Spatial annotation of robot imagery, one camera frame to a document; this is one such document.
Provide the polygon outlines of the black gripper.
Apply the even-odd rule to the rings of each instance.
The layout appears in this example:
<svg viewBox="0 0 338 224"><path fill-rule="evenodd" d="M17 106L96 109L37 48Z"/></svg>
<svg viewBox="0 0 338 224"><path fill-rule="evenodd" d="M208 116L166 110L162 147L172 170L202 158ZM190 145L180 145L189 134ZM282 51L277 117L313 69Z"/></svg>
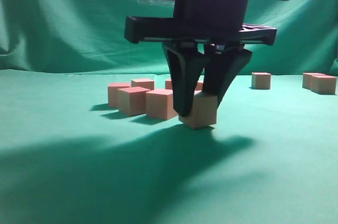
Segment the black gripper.
<svg viewBox="0 0 338 224"><path fill-rule="evenodd" d="M273 45L274 27L245 24L249 0L175 0L173 17L128 16L124 37L139 42L197 42ZM189 115L197 81L204 69L202 91L217 97L220 104L238 73L251 61L252 52L243 45L223 51L197 43L163 43L170 71L173 107L182 117Z"/></svg>

